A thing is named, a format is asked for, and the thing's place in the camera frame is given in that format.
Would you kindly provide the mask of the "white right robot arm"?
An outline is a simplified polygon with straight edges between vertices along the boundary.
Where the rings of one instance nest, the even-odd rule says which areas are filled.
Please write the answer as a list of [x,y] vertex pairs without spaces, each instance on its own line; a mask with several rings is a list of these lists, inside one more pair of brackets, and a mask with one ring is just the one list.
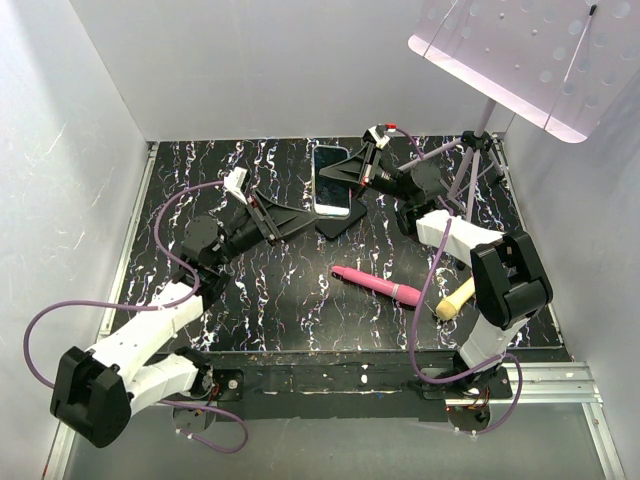
[[502,363],[518,331],[553,298],[531,237],[481,228],[451,214],[440,205],[446,190],[436,165],[424,161],[402,171],[385,162],[371,143],[318,174],[352,190],[372,189],[400,200],[396,215],[403,234],[470,267],[479,310],[475,326],[456,352],[450,376],[419,378],[434,385],[453,383],[464,397],[479,395],[489,384],[487,371]]

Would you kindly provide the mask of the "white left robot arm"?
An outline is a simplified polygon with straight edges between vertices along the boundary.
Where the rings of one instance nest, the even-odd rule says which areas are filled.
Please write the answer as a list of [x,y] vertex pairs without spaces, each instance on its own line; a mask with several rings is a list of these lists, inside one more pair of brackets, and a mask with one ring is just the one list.
[[148,406],[174,394],[205,398],[215,374],[204,355],[182,347],[158,362],[152,356],[220,298],[230,281],[224,267],[231,260],[262,242],[290,240],[317,220],[311,211],[254,191],[227,226],[210,215],[190,221],[178,267],[149,309],[88,349],[72,347],[62,355],[51,414],[103,448]]

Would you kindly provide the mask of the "phone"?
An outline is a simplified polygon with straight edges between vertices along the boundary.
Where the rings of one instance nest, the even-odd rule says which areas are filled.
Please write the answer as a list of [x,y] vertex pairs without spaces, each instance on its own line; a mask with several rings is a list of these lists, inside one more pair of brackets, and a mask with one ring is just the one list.
[[325,178],[320,170],[346,160],[346,148],[317,145],[312,151],[312,206],[313,211],[324,217],[347,217],[351,210],[350,190]]

